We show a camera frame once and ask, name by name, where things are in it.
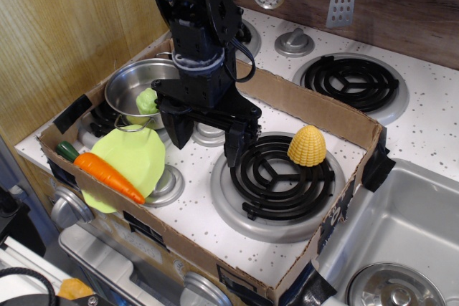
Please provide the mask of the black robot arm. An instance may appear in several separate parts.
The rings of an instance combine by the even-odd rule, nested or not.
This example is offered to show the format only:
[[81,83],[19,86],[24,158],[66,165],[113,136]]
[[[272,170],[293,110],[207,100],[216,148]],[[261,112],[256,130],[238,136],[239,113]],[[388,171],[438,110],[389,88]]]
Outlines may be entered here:
[[237,76],[237,39],[243,10],[233,0],[155,0],[173,39],[172,61],[178,77],[152,83],[156,105],[173,144],[182,148],[194,124],[224,131],[229,167],[260,134],[259,107],[237,90],[248,77]]

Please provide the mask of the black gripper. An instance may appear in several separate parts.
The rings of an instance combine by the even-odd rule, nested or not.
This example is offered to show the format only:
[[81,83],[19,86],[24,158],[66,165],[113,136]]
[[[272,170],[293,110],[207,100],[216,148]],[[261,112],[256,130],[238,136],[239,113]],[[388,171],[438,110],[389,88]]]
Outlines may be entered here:
[[[230,168],[257,140],[261,110],[238,91],[235,81],[222,70],[210,75],[180,71],[177,79],[157,80],[151,86],[158,94],[164,127],[178,149],[188,143],[194,121],[198,120],[227,131],[224,155]],[[243,123],[245,128],[231,128],[235,123]]]

